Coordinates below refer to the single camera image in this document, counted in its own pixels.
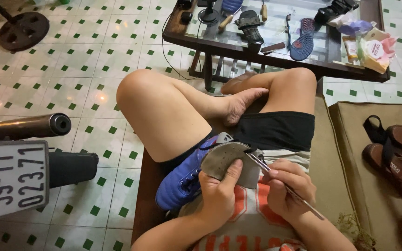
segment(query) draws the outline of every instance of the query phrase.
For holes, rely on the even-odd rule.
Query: foot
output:
[[[238,123],[241,115],[246,109],[263,94],[269,93],[266,88],[251,88],[234,94],[232,96],[223,97],[224,99],[230,99],[228,115],[224,118],[225,126],[233,126]]]
[[[247,71],[246,73],[234,77],[231,80],[229,80],[227,83],[225,83],[223,85],[223,87],[221,87],[221,93],[222,94],[236,94],[237,92],[235,91],[235,86],[239,85],[241,82],[243,82],[244,80],[247,80],[249,78],[251,78],[252,76],[257,75],[258,73],[255,71]]]

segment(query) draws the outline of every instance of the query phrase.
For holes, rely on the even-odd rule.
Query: sofa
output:
[[[248,111],[264,105],[256,102]],[[365,119],[378,115],[383,124],[402,125],[402,105],[338,102],[327,107],[322,94],[315,100],[315,135],[311,146],[310,176],[317,186],[316,209],[336,223],[348,238],[362,231],[375,241],[374,250],[402,251],[402,199],[395,188],[362,159],[370,139],[362,127]],[[210,124],[217,131],[230,131],[218,121]],[[165,177],[145,150],[142,161],[136,213],[131,243],[152,227],[166,220],[166,213],[154,202]],[[350,226],[340,224],[352,216]]]

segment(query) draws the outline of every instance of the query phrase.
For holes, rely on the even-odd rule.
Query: tiled floor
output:
[[[0,121],[64,112],[71,117],[72,130],[48,139],[49,144],[100,157],[93,180],[51,189],[45,208],[0,220],[0,251],[129,250],[143,145],[117,107],[116,88],[138,68],[182,79],[165,62],[160,45],[175,0],[0,3],[11,14],[34,10],[50,20],[48,36],[33,48],[15,54],[0,48]],[[400,37],[391,80],[326,78],[328,105],[339,100],[402,103],[402,0],[382,0],[382,5],[386,30]],[[194,51],[164,42],[164,53],[188,78]],[[225,76],[230,64],[224,63]],[[237,74],[244,67],[238,62]],[[187,83],[204,91],[202,80]],[[210,94],[219,94],[221,84],[213,87]]]

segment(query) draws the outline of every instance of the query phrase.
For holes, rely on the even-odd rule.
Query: cable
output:
[[[194,78],[192,78],[192,79],[188,79],[188,78],[182,76],[177,70],[175,70],[175,68],[173,68],[173,66],[172,66],[172,65],[170,64],[170,62],[167,60],[167,58],[166,58],[166,56],[165,56],[165,52],[164,52],[164,38],[163,38],[163,36],[164,36],[164,27],[165,27],[165,25],[166,25],[168,19],[169,19],[173,14],[175,14],[175,12],[176,12],[177,10],[181,9],[181,7],[182,7],[182,5],[180,5],[180,6],[179,6],[178,8],[176,8],[176,9],[174,9],[174,10],[170,13],[170,15],[167,17],[167,19],[166,19],[165,22],[164,22],[164,25],[162,26],[162,30],[161,30],[162,54],[164,55],[165,61],[167,61],[168,65],[170,65],[170,67],[171,67],[179,76],[181,76],[181,77],[184,78],[185,80],[193,80],[193,79],[198,78],[199,75],[201,75],[201,73],[200,73],[197,77],[194,77]],[[197,51],[198,51],[198,36],[199,36],[199,32],[200,32],[200,27],[201,27],[201,22],[200,22],[200,25],[198,26],[198,32],[197,32],[197,42],[196,42],[196,44],[197,44]],[[199,57],[199,56],[198,56],[198,63],[199,63],[199,66],[200,66],[200,71],[201,71],[201,61],[200,61],[200,57]]]

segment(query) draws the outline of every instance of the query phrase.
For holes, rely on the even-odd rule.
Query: person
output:
[[[187,193],[192,202],[184,205],[179,217],[148,230],[132,250],[356,250],[332,223],[320,220],[285,188],[291,186],[315,204],[316,187],[306,174],[314,135],[314,73],[306,68],[247,72],[224,84],[221,92],[231,95],[209,96],[181,80],[145,69],[130,73],[120,83],[117,104],[152,159],[172,170],[166,179],[191,172],[196,177],[190,182],[201,187],[200,195]],[[268,101],[259,113],[243,115],[266,94]],[[222,181],[199,172],[199,166],[182,168],[185,163],[199,163],[204,155],[199,156],[199,148],[218,137],[206,121],[211,118],[237,125],[233,137],[263,151],[271,171],[263,173],[256,189],[236,186],[243,167],[239,159]],[[167,185],[182,189],[179,182]]]

